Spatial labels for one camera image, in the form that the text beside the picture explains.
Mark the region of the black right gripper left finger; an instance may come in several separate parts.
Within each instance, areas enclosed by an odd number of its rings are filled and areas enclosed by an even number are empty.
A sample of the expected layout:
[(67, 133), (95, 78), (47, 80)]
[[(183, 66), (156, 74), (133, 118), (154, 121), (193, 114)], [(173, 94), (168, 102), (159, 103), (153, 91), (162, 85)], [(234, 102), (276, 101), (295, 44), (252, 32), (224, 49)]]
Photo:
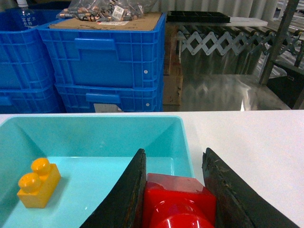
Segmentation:
[(82, 228), (140, 228), (146, 184), (146, 154), (139, 149)]

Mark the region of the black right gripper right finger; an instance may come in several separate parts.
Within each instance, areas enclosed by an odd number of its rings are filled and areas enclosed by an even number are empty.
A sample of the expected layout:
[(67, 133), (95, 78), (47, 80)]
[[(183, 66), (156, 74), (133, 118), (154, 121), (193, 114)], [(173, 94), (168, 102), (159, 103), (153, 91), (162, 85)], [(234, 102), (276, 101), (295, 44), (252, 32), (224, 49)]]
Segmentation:
[(205, 186), (217, 198), (217, 228), (297, 228), (256, 193), (211, 148), (202, 156)]

